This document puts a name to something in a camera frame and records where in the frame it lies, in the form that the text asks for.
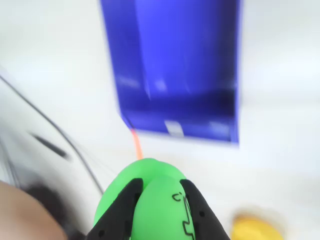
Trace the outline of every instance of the blue bin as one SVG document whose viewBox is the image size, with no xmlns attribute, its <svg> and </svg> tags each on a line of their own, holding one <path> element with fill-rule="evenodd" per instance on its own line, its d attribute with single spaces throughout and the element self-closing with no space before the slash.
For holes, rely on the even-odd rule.
<svg viewBox="0 0 320 240">
<path fill-rule="evenodd" d="M 239 0 L 101 0 L 129 128 L 238 137 Z"/>
</svg>

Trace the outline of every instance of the green object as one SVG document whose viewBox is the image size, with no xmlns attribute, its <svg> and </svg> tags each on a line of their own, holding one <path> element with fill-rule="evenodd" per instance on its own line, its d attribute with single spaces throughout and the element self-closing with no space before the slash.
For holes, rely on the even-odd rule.
<svg viewBox="0 0 320 240">
<path fill-rule="evenodd" d="M 143 191 L 134 210 L 131 240 L 195 240 L 189 203 L 180 184 L 186 177 L 153 158 L 135 161 L 118 174 L 102 195 L 94 224 L 134 178 L 143 179 Z"/>
</svg>

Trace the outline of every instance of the yellow sponge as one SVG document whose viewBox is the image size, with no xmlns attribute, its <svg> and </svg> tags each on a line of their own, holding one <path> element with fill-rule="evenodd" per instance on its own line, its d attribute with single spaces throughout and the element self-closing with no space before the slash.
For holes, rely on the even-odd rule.
<svg viewBox="0 0 320 240">
<path fill-rule="evenodd" d="M 284 240 L 280 232 L 255 216 L 238 216 L 234 220 L 231 240 Z"/>
</svg>

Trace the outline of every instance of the orange string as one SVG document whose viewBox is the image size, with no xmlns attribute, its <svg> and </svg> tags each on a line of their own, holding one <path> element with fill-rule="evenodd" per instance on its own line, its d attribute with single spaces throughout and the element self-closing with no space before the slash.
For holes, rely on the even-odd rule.
<svg viewBox="0 0 320 240">
<path fill-rule="evenodd" d="M 136 152 L 136 158 L 138 160 L 143 159 L 144 156 L 142 154 L 142 149 L 139 141 L 139 137 L 134 129 L 131 129 L 131 133 L 133 135 L 134 145 L 135 145 L 135 152 Z"/>
</svg>

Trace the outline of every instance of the black wire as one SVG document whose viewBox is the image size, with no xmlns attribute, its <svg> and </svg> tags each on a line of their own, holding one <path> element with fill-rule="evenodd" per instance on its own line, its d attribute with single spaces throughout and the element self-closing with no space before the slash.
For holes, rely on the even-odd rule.
<svg viewBox="0 0 320 240">
<path fill-rule="evenodd" d="M 99 189 L 100 193 L 103 194 L 103 188 L 100 185 L 99 181 L 97 180 L 97 177 L 94 175 L 92 170 L 90 169 L 89 165 L 87 164 L 85 158 L 82 156 L 80 151 L 74 146 L 74 144 L 68 139 L 68 137 L 64 134 L 64 131 L 61 130 L 61 128 L 53 122 L 47 115 L 45 115 L 39 108 L 37 108 L 34 104 L 32 104 L 28 99 L 26 99 L 17 89 L 15 89 L 14 86 L 12 86 L 2 75 L 0 75 L 0 79 L 12 90 L 14 91 L 22 100 L 24 100 L 30 107 L 32 107 L 38 114 L 40 114 L 42 117 L 44 117 L 45 120 L 47 120 L 60 134 L 61 136 L 67 141 L 67 143 L 71 146 L 71 148 L 75 151 L 76 155 L 80 158 L 82 161 L 84 167 L 92 177 L 94 183 L 96 184 L 97 188 Z"/>
<path fill-rule="evenodd" d="M 5 169 L 8 173 L 8 177 L 11 179 L 11 181 L 13 181 L 13 184 L 16 188 L 20 188 L 21 184 L 20 184 L 20 181 L 19 181 L 19 178 L 17 175 L 16 168 L 15 168 L 14 164 L 12 163 L 12 160 L 10 158 L 7 147 L 1 138 L 0 138 L 0 146 L 1 146 L 3 154 L 5 155 L 5 158 L 6 158 L 7 164 L 5 164 Z"/>
</svg>

